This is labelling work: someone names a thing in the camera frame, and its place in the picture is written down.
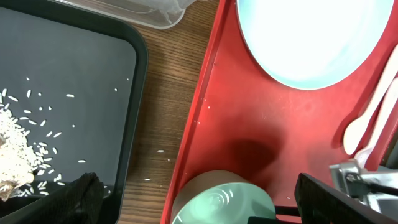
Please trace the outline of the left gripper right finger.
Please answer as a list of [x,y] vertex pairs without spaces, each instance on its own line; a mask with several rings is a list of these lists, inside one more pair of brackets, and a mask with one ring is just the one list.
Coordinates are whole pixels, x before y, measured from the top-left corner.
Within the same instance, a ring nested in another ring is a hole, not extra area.
[[311,175],[298,175],[295,200],[302,223],[397,224]]

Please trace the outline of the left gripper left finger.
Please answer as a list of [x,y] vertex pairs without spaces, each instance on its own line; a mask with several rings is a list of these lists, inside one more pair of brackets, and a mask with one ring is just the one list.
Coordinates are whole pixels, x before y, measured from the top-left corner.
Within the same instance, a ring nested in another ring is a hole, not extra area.
[[104,184],[85,173],[61,189],[5,217],[1,224],[96,224],[104,198]]

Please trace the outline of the rice and food scraps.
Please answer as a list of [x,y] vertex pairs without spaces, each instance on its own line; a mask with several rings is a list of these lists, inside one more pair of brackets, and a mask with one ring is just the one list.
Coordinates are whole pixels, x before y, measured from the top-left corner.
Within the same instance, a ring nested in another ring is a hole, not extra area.
[[67,184],[61,173],[55,140],[63,131],[51,118],[54,108],[34,103],[43,96],[32,87],[1,81],[1,201],[14,197],[50,194],[50,177],[56,186]]

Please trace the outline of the light green bowl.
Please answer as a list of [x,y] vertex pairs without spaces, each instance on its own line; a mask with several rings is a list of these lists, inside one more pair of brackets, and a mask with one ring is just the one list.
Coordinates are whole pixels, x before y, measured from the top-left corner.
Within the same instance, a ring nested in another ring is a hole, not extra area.
[[249,217],[276,219],[274,203],[262,188],[225,170],[202,173],[177,194],[170,223],[234,224]]

